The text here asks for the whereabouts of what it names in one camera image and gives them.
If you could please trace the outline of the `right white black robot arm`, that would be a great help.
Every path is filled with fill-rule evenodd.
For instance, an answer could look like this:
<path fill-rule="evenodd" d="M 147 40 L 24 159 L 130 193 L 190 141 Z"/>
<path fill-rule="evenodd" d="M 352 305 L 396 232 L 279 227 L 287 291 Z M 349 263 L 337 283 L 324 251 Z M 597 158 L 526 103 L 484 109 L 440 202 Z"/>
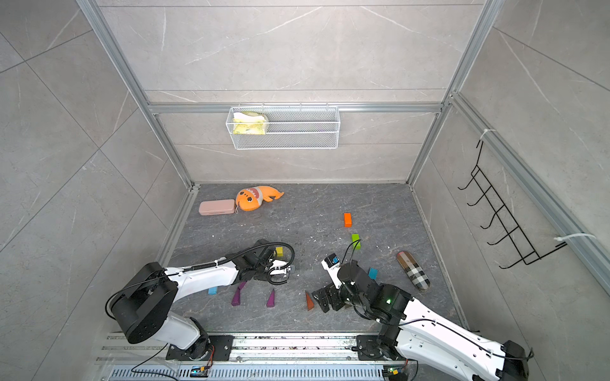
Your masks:
<path fill-rule="evenodd" d="M 357 261 L 329 255 L 322 268 L 330 284 L 314 291 L 324 312 L 350 306 L 365 320 L 381 324 L 377 337 L 365 346 L 371 359 L 414 360 L 459 380 L 526 380 L 527 352 L 514 341 L 500 344 L 470 332 L 392 284 L 379 284 Z"/>

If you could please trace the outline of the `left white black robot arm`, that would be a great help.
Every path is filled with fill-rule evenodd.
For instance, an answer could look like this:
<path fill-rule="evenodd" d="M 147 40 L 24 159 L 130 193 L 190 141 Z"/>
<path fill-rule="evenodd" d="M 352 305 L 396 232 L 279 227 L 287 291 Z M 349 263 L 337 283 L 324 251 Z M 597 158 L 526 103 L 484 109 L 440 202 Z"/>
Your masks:
<path fill-rule="evenodd" d="M 260 240 L 251 248 L 202 264 L 164 268 L 151 262 L 108 298 L 104 310 L 130 344 L 154 339 L 189 360 L 199 360 L 212 354 L 211 339 L 195 318 L 173 313 L 173 304 L 189 295 L 251 279 L 274 286 L 285 284 L 294 260 L 290 244 Z"/>

